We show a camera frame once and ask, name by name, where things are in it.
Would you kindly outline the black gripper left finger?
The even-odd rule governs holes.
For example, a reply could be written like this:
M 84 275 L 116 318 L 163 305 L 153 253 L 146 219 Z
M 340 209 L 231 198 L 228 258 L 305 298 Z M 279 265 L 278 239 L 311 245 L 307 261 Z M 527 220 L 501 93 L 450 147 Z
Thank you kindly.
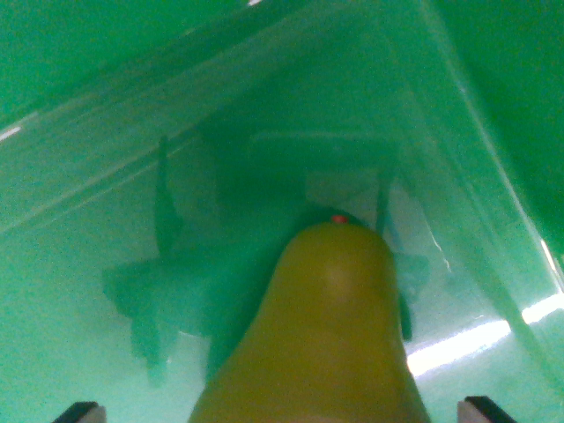
M 106 408 L 97 402 L 76 402 L 69 406 L 53 423 L 107 423 Z

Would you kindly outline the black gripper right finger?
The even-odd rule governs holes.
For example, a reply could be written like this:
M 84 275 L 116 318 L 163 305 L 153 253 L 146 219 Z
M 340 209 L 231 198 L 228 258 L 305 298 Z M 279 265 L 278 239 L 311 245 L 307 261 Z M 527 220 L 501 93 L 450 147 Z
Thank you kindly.
M 490 397 L 470 396 L 457 403 L 457 423 L 516 423 Z

